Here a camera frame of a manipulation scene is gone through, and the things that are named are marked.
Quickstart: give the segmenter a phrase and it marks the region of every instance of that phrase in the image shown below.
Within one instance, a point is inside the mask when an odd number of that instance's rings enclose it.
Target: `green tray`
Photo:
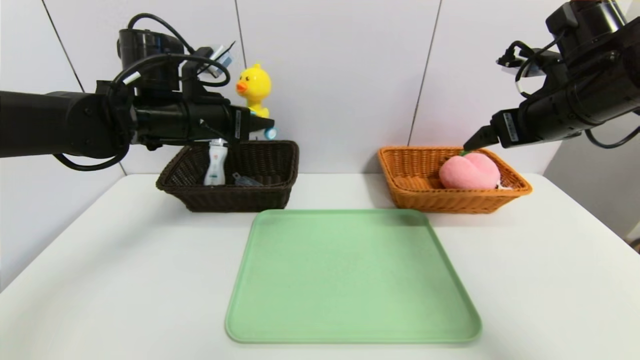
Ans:
[[[481,321],[424,214],[257,215],[226,319],[241,343],[454,343]]]

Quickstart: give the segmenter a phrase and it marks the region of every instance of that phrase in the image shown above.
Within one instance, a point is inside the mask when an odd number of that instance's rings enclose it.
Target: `basket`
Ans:
[[[435,213],[493,213],[515,198],[531,193],[531,185],[496,154],[478,152],[493,160],[501,183],[511,189],[445,189],[438,172],[461,147],[384,147],[378,152],[391,197],[398,208]]]
[[[298,176],[298,144],[250,141],[231,147],[225,182],[204,186],[209,168],[208,146],[187,146],[169,162],[156,182],[158,189],[180,199],[194,212],[246,212],[284,209]],[[236,186],[232,174],[248,176],[264,186]]]

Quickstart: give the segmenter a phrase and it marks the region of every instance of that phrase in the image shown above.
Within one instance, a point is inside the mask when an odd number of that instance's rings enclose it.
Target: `sticker label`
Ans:
[[[240,140],[240,123],[242,120],[242,112],[236,110],[236,139]]]
[[[513,123],[513,117],[511,116],[511,113],[504,113],[502,114],[502,116],[504,117],[504,123],[507,125],[507,131],[509,132],[511,141],[518,142],[520,138],[518,137],[518,132],[516,131],[516,126]]]

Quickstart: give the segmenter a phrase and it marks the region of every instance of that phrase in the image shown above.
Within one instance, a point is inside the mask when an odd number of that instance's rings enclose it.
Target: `orange wicker basket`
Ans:
[[[445,189],[438,171],[461,147],[383,147],[378,152],[391,197],[398,208],[435,213],[487,214],[531,193],[531,185],[491,151],[478,150],[498,165],[502,185],[511,189]]]

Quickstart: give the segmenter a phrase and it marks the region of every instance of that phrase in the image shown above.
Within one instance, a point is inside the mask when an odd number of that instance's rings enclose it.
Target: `rubber duck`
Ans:
[[[269,117],[269,109],[262,107],[262,100],[271,93],[271,78],[260,64],[242,71],[236,92],[246,99],[246,107],[256,116]]]

